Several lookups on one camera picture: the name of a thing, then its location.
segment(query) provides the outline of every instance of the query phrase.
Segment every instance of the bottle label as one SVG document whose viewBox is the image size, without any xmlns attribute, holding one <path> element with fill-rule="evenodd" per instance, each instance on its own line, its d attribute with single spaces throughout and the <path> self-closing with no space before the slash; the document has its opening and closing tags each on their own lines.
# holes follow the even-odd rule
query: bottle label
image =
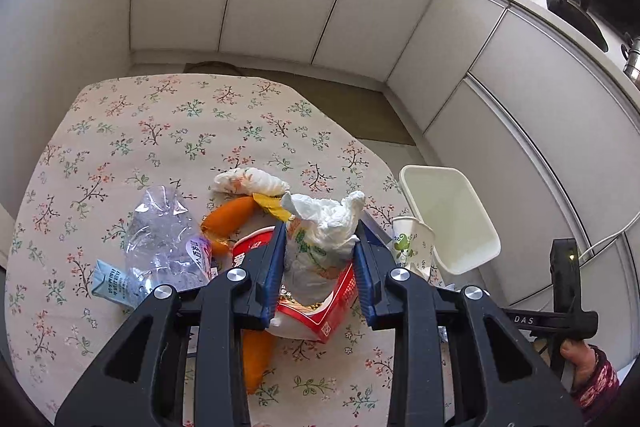
<svg viewBox="0 0 640 427">
<path fill-rule="evenodd" d="M 195 235 L 187 241 L 186 250 L 207 280 L 211 280 L 211 247 L 209 241 L 201 235 Z"/>
</svg>

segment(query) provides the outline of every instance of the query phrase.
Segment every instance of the red package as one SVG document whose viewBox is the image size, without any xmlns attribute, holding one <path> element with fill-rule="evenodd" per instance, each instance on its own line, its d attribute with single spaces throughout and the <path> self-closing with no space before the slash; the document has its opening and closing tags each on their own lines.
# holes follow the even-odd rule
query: red package
<svg viewBox="0 0 640 427">
<path fill-rule="evenodd" d="M 243 237 L 233 248 L 233 266 L 244 261 L 246 252 L 271 240 L 274 227 L 256 230 Z M 321 303 L 303 306 L 282 286 L 276 314 L 268 331 L 287 339 L 305 339 L 325 343 L 337 330 L 357 296 L 353 266 L 349 263 L 338 276 L 334 291 Z"/>
</svg>

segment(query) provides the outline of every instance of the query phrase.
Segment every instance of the paper cup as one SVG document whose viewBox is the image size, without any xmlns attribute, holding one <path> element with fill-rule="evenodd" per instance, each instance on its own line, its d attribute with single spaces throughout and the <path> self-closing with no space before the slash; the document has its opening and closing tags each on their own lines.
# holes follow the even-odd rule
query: paper cup
<svg viewBox="0 0 640 427">
<path fill-rule="evenodd" d="M 415 271 L 429 279 L 431 273 L 431 247 L 435 233 L 427 225 L 412 216 L 395 217 L 391 220 L 394 231 L 393 254 L 396 265 Z"/>
</svg>

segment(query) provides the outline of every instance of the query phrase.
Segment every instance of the floral print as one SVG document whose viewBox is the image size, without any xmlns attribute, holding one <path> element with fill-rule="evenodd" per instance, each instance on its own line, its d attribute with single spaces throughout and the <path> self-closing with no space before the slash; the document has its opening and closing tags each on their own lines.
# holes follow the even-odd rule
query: floral print
<svg viewBox="0 0 640 427">
<path fill-rule="evenodd" d="M 339 200 L 359 188 L 387 230 L 393 217 L 408 213 L 384 163 L 290 87 L 169 74 L 82 90 L 39 158 L 8 265 L 12 362 L 50 421 L 127 317 L 92 297 L 92 275 L 96 259 L 124 266 L 124 238 L 140 192 L 171 185 L 193 216 L 205 216 L 228 199 L 212 194 L 213 177 L 244 166 L 317 198 Z M 272 224 L 256 212 L 234 238 Z M 270 368 L 249 397 L 252 425 L 385 426 L 393 353 L 393 332 L 367 328 L 357 301 L 327 344 L 278 339 Z M 188 359 L 184 425 L 193 424 L 193 377 Z"/>
</svg>

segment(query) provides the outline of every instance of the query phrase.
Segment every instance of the white plastic bin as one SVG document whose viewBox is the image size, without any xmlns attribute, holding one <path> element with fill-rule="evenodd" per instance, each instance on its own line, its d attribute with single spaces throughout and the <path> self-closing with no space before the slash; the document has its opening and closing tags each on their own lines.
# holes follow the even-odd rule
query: white plastic bin
<svg viewBox="0 0 640 427">
<path fill-rule="evenodd" d="M 494 225 L 462 172 L 407 165 L 400 186 L 414 216 L 433 229 L 433 254 L 447 272 L 460 275 L 500 253 Z"/>
</svg>

